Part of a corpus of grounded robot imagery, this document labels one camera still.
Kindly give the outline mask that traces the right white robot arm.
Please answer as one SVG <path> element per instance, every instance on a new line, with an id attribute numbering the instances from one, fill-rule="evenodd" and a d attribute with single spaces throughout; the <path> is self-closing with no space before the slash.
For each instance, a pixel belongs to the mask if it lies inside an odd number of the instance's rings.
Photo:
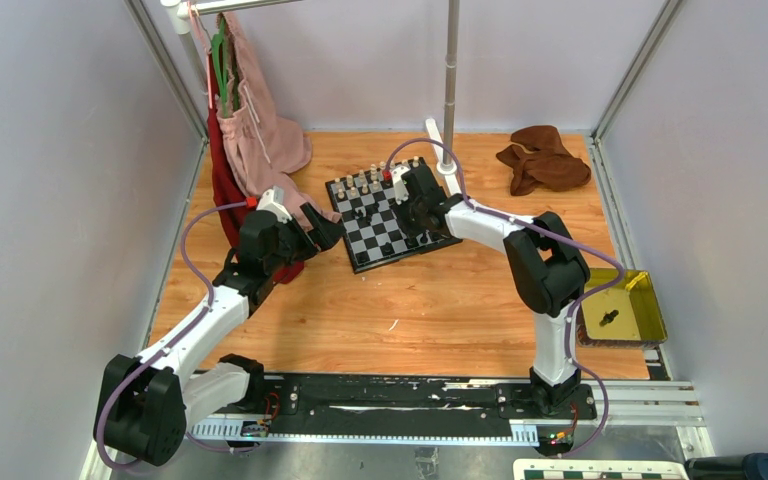
<path id="1" fill-rule="evenodd" d="M 589 268 L 561 218 L 553 212 L 517 216 L 449 195 L 426 165 L 386 171 L 391 202 L 407 234 L 437 233 L 470 240 L 503 253 L 516 291 L 534 314 L 536 354 L 530 369 L 531 403 L 556 417 L 581 382 L 572 345 L 572 304 L 583 293 Z"/>

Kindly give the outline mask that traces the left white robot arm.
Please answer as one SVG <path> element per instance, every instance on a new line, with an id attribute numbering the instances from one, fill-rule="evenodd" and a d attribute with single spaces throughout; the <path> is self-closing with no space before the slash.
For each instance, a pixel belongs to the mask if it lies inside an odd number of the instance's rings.
<path id="1" fill-rule="evenodd" d="M 248 208 L 223 268 L 214 280 L 201 271 L 206 295 L 172 330 L 134 356 L 118 354 L 102 374 L 93 439 L 101 461 L 114 471 L 139 464 L 166 464 L 190 429 L 233 404 L 243 413 L 266 400 L 255 361 L 231 355 L 208 372 L 196 369 L 206 356 L 265 301 L 284 269 L 333 248 L 345 228 L 311 203 L 290 212 L 283 190 L 272 187 Z"/>

